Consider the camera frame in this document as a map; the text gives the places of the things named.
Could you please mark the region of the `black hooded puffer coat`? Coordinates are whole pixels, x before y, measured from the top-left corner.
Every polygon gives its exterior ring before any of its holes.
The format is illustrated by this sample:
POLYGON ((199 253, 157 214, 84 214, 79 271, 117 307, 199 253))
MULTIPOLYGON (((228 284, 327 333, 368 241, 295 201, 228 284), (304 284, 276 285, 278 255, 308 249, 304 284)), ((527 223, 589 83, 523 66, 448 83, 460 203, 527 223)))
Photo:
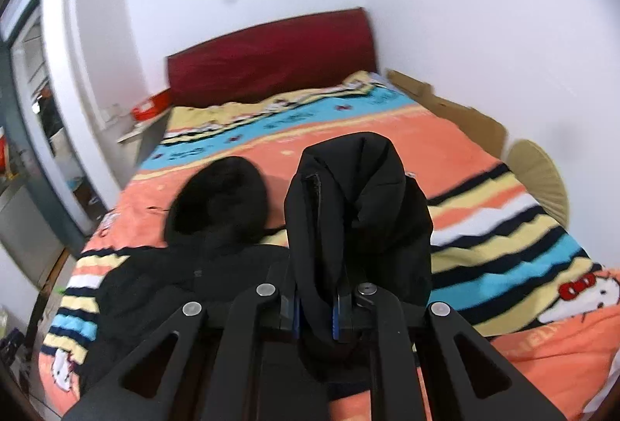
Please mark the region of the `black hooded puffer coat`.
POLYGON ((433 230, 425 194, 392 142, 357 132, 306 148, 285 197, 286 246, 266 243, 266 181, 227 156, 187 181, 172 202, 164 246, 121 250, 96 289, 96 337, 81 365, 86 392, 183 304, 221 307, 292 274, 300 295, 300 355, 317 380, 362 383, 332 340, 336 297, 371 282, 407 304, 430 297, 433 230))

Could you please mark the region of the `orange cartoon fleece blanket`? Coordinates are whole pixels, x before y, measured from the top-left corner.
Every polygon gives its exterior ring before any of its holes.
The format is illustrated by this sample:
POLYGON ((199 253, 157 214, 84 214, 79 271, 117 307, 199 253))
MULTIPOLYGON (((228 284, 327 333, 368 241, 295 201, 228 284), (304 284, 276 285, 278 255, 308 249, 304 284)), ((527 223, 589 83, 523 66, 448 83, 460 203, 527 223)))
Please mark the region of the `orange cartoon fleece blanket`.
POLYGON ((428 197, 435 299, 452 302, 571 420, 589 420, 619 376, 619 274, 592 261, 507 165, 378 74, 250 104, 170 111, 162 141, 81 253, 39 352, 58 412, 80 397, 99 339, 96 294, 131 247, 164 247, 168 207, 226 155, 255 163, 269 196, 269 245, 286 246, 285 194, 303 150, 369 130, 389 138, 428 197))

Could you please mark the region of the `woven straw fan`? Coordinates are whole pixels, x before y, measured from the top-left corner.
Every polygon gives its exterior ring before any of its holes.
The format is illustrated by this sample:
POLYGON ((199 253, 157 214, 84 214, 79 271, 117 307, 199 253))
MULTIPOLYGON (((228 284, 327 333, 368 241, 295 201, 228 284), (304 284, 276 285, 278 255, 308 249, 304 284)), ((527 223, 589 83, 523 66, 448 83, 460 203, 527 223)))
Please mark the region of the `woven straw fan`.
POLYGON ((551 157, 531 140, 515 141, 505 163, 545 212, 566 229, 570 221, 567 188, 551 157))

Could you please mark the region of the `brown cardboard strip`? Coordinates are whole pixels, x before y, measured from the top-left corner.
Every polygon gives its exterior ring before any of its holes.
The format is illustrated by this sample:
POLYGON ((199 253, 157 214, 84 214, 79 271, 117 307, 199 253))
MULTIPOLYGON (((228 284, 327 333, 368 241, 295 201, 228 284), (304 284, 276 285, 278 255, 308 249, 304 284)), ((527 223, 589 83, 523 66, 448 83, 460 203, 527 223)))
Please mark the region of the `brown cardboard strip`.
POLYGON ((500 159, 508 137, 505 126, 492 117, 469 106, 460 105, 435 95, 431 84, 416 80, 402 72, 388 69, 389 82, 428 109, 436 117, 455 124, 471 141, 491 156, 500 159))

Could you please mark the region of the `white bedside shelf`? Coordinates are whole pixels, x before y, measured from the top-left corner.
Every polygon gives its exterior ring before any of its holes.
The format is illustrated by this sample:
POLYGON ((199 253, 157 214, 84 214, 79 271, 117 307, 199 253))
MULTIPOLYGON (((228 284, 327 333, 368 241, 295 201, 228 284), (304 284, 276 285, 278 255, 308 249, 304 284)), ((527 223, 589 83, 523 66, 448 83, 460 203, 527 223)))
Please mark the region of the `white bedside shelf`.
POLYGON ((158 116, 138 123, 132 131, 117 139, 117 144, 121 146, 131 166, 139 167, 160 144, 166 131, 170 112, 171 109, 168 108, 158 116))

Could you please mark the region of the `teal framed doorway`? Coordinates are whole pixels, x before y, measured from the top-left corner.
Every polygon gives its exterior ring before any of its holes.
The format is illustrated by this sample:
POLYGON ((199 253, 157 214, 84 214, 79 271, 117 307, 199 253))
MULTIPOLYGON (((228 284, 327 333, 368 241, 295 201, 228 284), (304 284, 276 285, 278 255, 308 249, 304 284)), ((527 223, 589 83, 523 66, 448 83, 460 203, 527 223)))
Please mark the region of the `teal framed doorway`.
POLYGON ((102 207, 53 92, 41 0, 29 0, 1 38, 1 123, 34 204, 69 254, 79 257, 102 207))

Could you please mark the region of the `red box on shelf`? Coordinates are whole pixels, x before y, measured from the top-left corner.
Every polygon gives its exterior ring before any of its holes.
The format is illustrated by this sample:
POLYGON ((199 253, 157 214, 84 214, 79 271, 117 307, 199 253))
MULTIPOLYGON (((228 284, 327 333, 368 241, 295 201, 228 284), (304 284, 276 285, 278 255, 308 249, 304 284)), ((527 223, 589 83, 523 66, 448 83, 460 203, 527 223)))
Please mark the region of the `red box on shelf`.
POLYGON ((130 110, 133 120, 137 123, 146 122, 165 112, 171 106, 171 92, 169 88, 140 102, 130 110))

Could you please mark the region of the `dark red headboard cushion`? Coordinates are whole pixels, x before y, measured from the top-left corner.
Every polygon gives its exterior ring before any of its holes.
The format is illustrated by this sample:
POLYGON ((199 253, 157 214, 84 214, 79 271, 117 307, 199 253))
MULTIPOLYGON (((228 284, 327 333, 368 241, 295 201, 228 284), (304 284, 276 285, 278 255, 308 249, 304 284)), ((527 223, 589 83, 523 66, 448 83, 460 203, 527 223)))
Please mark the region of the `dark red headboard cushion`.
POLYGON ((255 25, 166 59, 171 104, 257 103, 278 93, 338 85, 377 70, 364 9, 318 12, 255 25))

